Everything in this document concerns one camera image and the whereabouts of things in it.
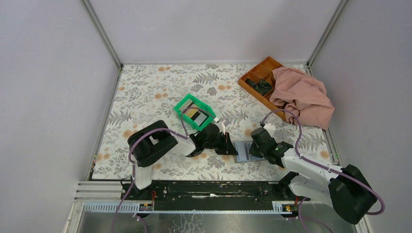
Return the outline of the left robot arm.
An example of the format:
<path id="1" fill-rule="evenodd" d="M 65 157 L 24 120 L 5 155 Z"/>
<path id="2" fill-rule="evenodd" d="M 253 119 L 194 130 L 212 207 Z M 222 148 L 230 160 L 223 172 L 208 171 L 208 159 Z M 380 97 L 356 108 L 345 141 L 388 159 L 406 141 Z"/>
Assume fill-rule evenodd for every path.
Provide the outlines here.
<path id="1" fill-rule="evenodd" d="M 149 187 L 153 165 L 170 151 L 189 158 L 200 155 L 205 149 L 214 150 L 218 155 L 237 156 L 238 152 L 225 127 L 223 121 L 209 123 L 202 130 L 185 136 L 158 120 L 132 134 L 127 139 L 128 160 L 133 166 L 132 184 L 139 190 Z"/>

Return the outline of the grey leather card holder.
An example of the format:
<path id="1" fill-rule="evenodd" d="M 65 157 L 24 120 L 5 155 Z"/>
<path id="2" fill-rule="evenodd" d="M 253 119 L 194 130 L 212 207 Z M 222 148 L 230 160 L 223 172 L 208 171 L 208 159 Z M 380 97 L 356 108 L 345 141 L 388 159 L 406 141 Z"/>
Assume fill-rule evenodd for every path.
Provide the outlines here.
<path id="1" fill-rule="evenodd" d="M 265 160 L 264 158 L 259 158 L 252 156 L 249 153 L 249 150 L 252 145 L 252 141 L 246 141 L 246 142 L 235 142 L 235 149 L 238 153 L 238 155 L 235 156 L 235 163 L 246 163 L 246 162 L 256 162 L 256 161 L 263 161 Z"/>

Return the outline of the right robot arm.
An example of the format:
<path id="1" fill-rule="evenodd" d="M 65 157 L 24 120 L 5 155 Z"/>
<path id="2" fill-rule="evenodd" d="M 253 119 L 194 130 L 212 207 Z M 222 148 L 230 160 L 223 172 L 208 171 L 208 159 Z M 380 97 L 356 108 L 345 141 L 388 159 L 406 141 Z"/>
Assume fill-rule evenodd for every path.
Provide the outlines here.
<path id="1" fill-rule="evenodd" d="M 278 182 L 294 195 L 321 202 L 333 208 L 346 222 L 357 224 L 377 202 L 372 188 L 360 170 L 353 166 L 334 166 L 297 155 L 286 142 L 277 143 L 261 127 L 251 132 L 250 153 L 288 173 Z"/>

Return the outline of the green plastic bin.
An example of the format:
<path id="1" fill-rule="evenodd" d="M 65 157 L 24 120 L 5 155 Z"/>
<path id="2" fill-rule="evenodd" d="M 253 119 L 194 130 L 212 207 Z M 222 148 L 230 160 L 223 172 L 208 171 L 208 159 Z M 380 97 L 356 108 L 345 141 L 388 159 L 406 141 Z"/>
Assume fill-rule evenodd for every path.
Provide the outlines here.
<path id="1" fill-rule="evenodd" d="M 183 97 L 173 109 L 179 119 L 182 119 L 197 131 L 201 131 L 216 118 L 216 114 L 210 106 L 191 94 Z"/>

